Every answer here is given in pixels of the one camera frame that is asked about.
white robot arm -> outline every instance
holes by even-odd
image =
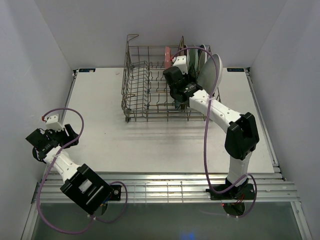
[[[217,89],[222,78],[222,62],[217,54],[213,55],[217,66]],[[170,95],[180,103],[187,104],[190,108],[195,109],[205,116],[208,112],[209,101],[211,100],[210,119],[213,120],[225,133],[225,149],[230,155],[229,172],[226,178],[226,183],[221,186],[221,190],[237,182],[243,175],[248,174],[249,160],[252,151],[256,149],[256,144],[259,142],[259,135],[255,117],[247,112],[241,114],[223,105],[208,94],[208,89],[213,86],[211,80],[213,74],[206,75],[210,79],[206,79],[204,75],[200,75],[196,79],[192,73],[186,73],[188,65],[183,61],[175,61],[172,67],[167,68],[163,75],[167,84],[170,87]],[[234,191],[230,191],[234,197],[238,195],[244,188],[247,187],[248,177],[242,178],[234,185]]]
[[[50,116],[45,124],[47,129],[36,129],[26,140],[33,145],[32,154],[38,161],[50,165],[56,158],[53,167],[63,179],[60,190],[88,214],[93,215],[107,199],[120,200],[121,186],[113,185],[111,187],[86,164],[81,166],[75,164],[65,150],[57,155],[63,145],[78,136],[70,124],[63,127],[58,119],[58,115]],[[66,148],[78,143],[77,140]]]
[[[189,98],[190,107],[207,115],[210,96],[205,90],[196,91],[192,97]],[[241,114],[223,105],[216,99],[212,100],[210,107],[210,119],[214,121],[226,134],[230,123],[235,123],[241,118]],[[230,156],[230,165],[227,179],[230,183],[234,183],[241,176],[248,173],[249,160],[252,152],[249,152],[243,160],[236,159]],[[246,181],[243,178],[235,186],[238,187]]]

dish rack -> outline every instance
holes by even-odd
[[[206,117],[181,103],[177,108],[163,76],[166,46],[130,45],[138,34],[127,36],[121,107],[125,121],[204,121]],[[171,54],[179,46],[168,46]]]

purple cable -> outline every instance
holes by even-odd
[[[207,51],[206,49],[202,48],[202,47],[198,47],[198,46],[188,46],[186,48],[183,48],[181,50],[179,50],[174,56],[176,57],[179,53],[185,51],[185,50],[189,50],[189,49],[198,49],[198,50],[201,50],[201,51],[204,51],[205,53],[207,53],[210,58],[212,59],[213,63],[214,63],[214,67],[215,67],[215,80],[214,80],[214,83],[213,83],[213,87],[212,87],[212,90],[211,92],[209,93],[210,96],[213,96],[214,94],[214,91],[215,91],[215,88],[217,86],[217,83],[218,83],[218,68],[217,68],[217,63],[214,59],[214,57],[212,56],[212,54]],[[209,128],[209,119],[210,119],[210,109],[211,109],[211,102],[212,102],[212,99],[210,98],[209,99],[209,103],[208,103],[208,110],[207,110],[207,113],[206,113],[206,118],[205,118],[205,128],[204,128],[204,140],[203,140],[203,162],[204,162],[204,172],[205,172],[205,176],[206,176],[206,180],[208,182],[208,185],[209,185],[209,188],[212,192],[214,192],[215,194],[224,194],[226,193],[227,191],[229,191],[230,189],[232,189],[237,183],[239,183],[243,178],[246,178],[247,175],[242,175],[237,181],[235,181],[232,185],[230,185],[229,187],[227,187],[226,189],[222,190],[222,191],[217,191],[215,190],[212,185],[211,185],[211,181],[210,181],[210,178],[209,178],[209,172],[208,172],[208,165],[207,165],[207,137],[208,137],[208,128]],[[248,173],[248,176],[250,176],[253,180],[253,183],[254,183],[254,186],[255,186],[255,194],[254,194],[254,199],[253,199],[253,202],[252,202],[252,205],[251,207],[249,208],[249,210],[244,213],[242,216],[246,216],[251,210],[252,208],[254,207],[255,205],[255,202],[256,202],[256,199],[257,199],[257,184],[256,184],[256,181],[254,179],[254,177]]]
[[[242,214],[240,216],[229,215],[229,216],[231,216],[233,218],[236,218],[236,217],[237,218],[243,218],[243,217],[247,216],[255,206],[255,203],[256,203],[256,200],[257,200],[258,187],[257,187],[256,180],[251,175],[251,173],[248,173],[248,176],[250,176],[252,178],[252,181],[253,181],[253,184],[254,184],[254,190],[255,190],[255,194],[254,194],[254,198],[253,198],[252,204],[251,204],[250,208],[248,209],[248,211],[246,211],[244,214]],[[203,214],[209,214],[209,215],[226,216],[226,214],[222,214],[222,213],[208,212],[208,211],[202,211],[202,210],[200,212],[203,213]]]
[[[115,221],[117,221],[125,212],[126,208],[127,208],[127,204],[128,204],[128,190],[127,190],[127,187],[126,185],[122,182],[122,181],[113,181],[110,183],[110,185],[112,184],[121,184],[123,187],[124,187],[124,190],[125,190],[125,203],[124,203],[124,207],[122,208],[120,214],[113,220],[104,220],[102,218],[99,218],[99,217],[96,217],[95,219],[102,222],[102,223],[105,223],[105,224],[112,224],[114,223]]]
[[[59,110],[69,110],[69,111],[72,111],[72,112],[78,114],[78,116],[79,116],[80,119],[81,119],[82,126],[81,126],[81,130],[80,130],[80,132],[79,132],[79,135],[78,135],[75,139],[73,139],[72,141],[70,141],[70,142],[66,143],[65,145],[63,145],[63,146],[57,151],[57,153],[55,154],[55,157],[53,158],[51,164],[49,165],[47,171],[45,172],[44,177],[43,177],[43,179],[42,179],[42,181],[41,181],[41,183],[40,183],[40,186],[39,186],[39,188],[38,188],[38,192],[37,192],[37,196],[36,196],[36,208],[37,208],[38,214],[40,215],[40,217],[41,217],[41,219],[43,220],[43,222],[44,222],[45,224],[47,224],[50,228],[52,228],[52,229],[54,229],[54,230],[56,230],[57,232],[62,233],[62,234],[78,235],[78,234],[83,234],[84,232],[86,232],[86,231],[91,227],[91,225],[92,225],[92,223],[93,223],[93,221],[94,221],[94,216],[93,216],[93,215],[90,216],[90,218],[91,218],[91,219],[90,219],[90,222],[89,222],[89,224],[88,224],[83,230],[80,230],[80,231],[66,231],[66,230],[60,229],[60,228],[56,227],[55,225],[53,225],[52,223],[50,223],[50,222],[46,219],[46,217],[44,216],[44,214],[43,214],[43,212],[42,212],[42,210],[41,210],[41,207],[40,207],[40,195],[41,195],[41,191],[42,191],[42,188],[44,187],[44,184],[45,184],[46,179],[47,179],[47,177],[48,177],[48,175],[49,175],[49,173],[50,173],[50,170],[52,169],[52,167],[54,166],[54,164],[55,164],[55,162],[56,162],[56,160],[57,160],[57,156],[61,153],[61,151],[62,151],[63,149],[65,149],[67,146],[69,146],[70,144],[72,144],[72,143],[74,143],[75,141],[77,141],[77,140],[80,138],[80,136],[82,135],[82,133],[83,133],[83,131],[84,131],[84,128],[85,128],[85,121],[84,121],[84,118],[82,117],[82,115],[81,115],[78,111],[76,111],[76,110],[74,110],[74,109],[72,109],[72,108],[68,108],[68,107],[59,107],[59,108],[52,109],[52,110],[48,111],[47,113],[45,113],[45,114],[43,115],[42,119],[44,119],[48,114],[50,114],[50,113],[52,113],[52,112],[55,112],[55,111],[59,111]],[[123,187],[124,187],[124,189],[125,189],[125,205],[124,205],[124,207],[123,207],[120,215],[119,215],[118,217],[116,217],[114,220],[112,220],[112,221],[104,221],[104,220],[102,220],[102,221],[101,221],[99,218],[97,218],[97,220],[99,220],[99,221],[101,221],[101,222],[105,222],[105,223],[113,223],[113,222],[115,222],[116,220],[118,220],[118,219],[122,216],[122,214],[124,213],[124,211],[125,211],[125,209],[126,209],[126,207],[127,207],[127,202],[128,202],[128,191],[127,191],[127,187],[126,187],[126,185],[125,185],[123,182],[121,182],[121,181],[114,181],[114,182],[111,183],[111,185],[112,185],[112,184],[115,184],[115,183],[119,183],[119,184],[123,185]]]

